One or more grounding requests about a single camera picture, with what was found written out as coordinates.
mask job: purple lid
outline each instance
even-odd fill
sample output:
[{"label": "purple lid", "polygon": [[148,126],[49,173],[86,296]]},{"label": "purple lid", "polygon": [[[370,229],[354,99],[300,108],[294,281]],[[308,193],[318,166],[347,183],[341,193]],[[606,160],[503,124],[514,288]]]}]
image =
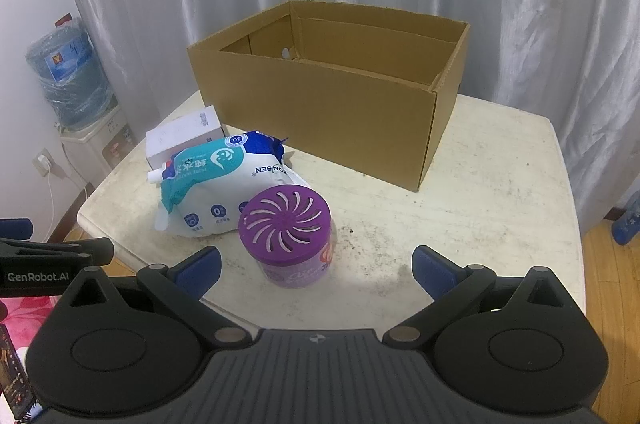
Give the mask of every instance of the purple lid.
[{"label": "purple lid", "polygon": [[331,213],[312,189],[281,184],[249,201],[242,209],[238,231],[252,257],[285,267],[308,260],[326,245]]}]

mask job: power outlet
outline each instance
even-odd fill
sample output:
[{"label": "power outlet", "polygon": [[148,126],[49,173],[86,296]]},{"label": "power outlet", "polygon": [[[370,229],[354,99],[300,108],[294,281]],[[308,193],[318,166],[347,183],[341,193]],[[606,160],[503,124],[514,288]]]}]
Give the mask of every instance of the power outlet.
[{"label": "power outlet", "polygon": [[49,150],[47,148],[43,148],[42,151],[37,154],[31,162],[33,162],[33,165],[35,166],[35,169],[38,170],[38,173],[40,173],[40,175],[42,175],[43,177],[46,177],[47,173],[49,173],[49,170],[40,164],[38,157],[41,155],[44,155],[47,159],[49,159],[51,167],[53,167],[53,157],[51,157],[51,154],[49,153]]}]

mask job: white table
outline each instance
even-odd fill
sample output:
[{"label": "white table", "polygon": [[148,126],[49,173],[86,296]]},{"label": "white table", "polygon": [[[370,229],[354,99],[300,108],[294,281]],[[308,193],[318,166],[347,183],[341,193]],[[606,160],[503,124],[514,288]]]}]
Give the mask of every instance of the white table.
[{"label": "white table", "polygon": [[[202,106],[193,94],[168,119]],[[171,266],[216,245],[222,277],[204,302],[254,335],[258,327],[363,327],[382,336],[431,301],[410,269],[420,244],[499,275],[546,265],[584,309],[574,201],[548,119],[459,95],[418,193],[298,150],[291,162],[327,200],[337,227],[329,273],[305,289],[270,283],[236,231],[187,239],[152,229],[159,189],[146,182],[144,141],[82,206],[78,223],[93,237],[109,237],[133,270]]]}]

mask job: purple air freshener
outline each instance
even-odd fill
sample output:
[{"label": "purple air freshener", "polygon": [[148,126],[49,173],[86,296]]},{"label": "purple air freshener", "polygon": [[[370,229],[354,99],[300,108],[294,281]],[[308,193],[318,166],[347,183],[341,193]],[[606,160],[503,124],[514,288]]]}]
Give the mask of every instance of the purple air freshener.
[{"label": "purple air freshener", "polygon": [[267,277],[305,287],[331,264],[331,213],[312,189],[284,184],[258,193],[242,209],[240,239]]}]

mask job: cardboard box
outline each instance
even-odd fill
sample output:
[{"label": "cardboard box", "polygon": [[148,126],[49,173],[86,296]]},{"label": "cardboard box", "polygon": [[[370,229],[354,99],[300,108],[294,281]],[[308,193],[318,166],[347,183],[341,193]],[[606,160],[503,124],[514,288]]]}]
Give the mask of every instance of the cardboard box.
[{"label": "cardboard box", "polygon": [[146,133],[146,162],[160,168],[171,156],[199,144],[225,137],[216,110],[206,107],[183,115]]},{"label": "cardboard box", "polygon": [[188,48],[223,123],[418,191],[456,101],[469,26],[290,1]]}]

